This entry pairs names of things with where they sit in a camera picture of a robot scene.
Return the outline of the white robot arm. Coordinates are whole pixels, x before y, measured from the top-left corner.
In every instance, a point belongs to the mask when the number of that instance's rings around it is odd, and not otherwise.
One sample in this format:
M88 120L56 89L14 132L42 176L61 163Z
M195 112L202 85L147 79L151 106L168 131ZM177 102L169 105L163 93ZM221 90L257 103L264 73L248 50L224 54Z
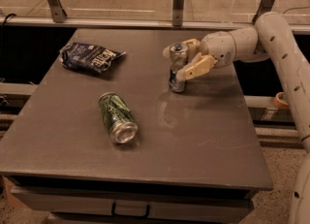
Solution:
M283 16L267 12L250 27L175 42L163 49L163 56L170 60L169 87L175 93L185 90L187 80L234 61L261 62L267 58L272 61L307 152L297 174L289 224L309 224L310 64Z

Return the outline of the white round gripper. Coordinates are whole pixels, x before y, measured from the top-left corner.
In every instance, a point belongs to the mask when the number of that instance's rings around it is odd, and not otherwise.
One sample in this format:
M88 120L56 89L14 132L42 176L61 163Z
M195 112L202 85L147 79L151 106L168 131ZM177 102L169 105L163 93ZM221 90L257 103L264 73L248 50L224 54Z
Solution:
M181 81L207 74L214 66L231 65L235 53L233 35L224 31L207 34L201 41L189 39L174 42L163 49L163 56L170 61L191 61L176 73L176 78Z

